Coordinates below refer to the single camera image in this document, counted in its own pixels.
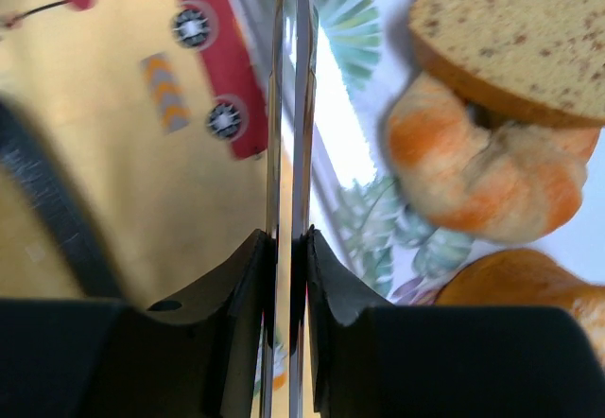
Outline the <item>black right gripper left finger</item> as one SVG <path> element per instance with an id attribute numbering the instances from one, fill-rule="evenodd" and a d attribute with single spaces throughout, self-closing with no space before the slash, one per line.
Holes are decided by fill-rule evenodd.
<path id="1" fill-rule="evenodd" d="M 247 417 L 269 237 L 147 310 L 119 300 L 1 303 L 5 417 Z"/>

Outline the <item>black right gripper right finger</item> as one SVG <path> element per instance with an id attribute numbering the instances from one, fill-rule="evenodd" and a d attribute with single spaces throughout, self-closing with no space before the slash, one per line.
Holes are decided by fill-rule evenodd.
<path id="1" fill-rule="evenodd" d="M 555 307 L 393 305 L 318 230 L 294 246 L 323 417 L 600 417 L 604 373 Z"/>

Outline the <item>stainless steel tongs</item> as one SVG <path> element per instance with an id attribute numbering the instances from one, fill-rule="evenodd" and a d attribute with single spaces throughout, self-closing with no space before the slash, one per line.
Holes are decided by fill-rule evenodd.
<path id="1" fill-rule="evenodd" d="M 310 225 L 317 36 L 312 0 L 273 0 L 268 80 L 267 231 L 273 243 L 271 307 L 264 334 L 259 411 L 314 417 L 306 242 Z"/>

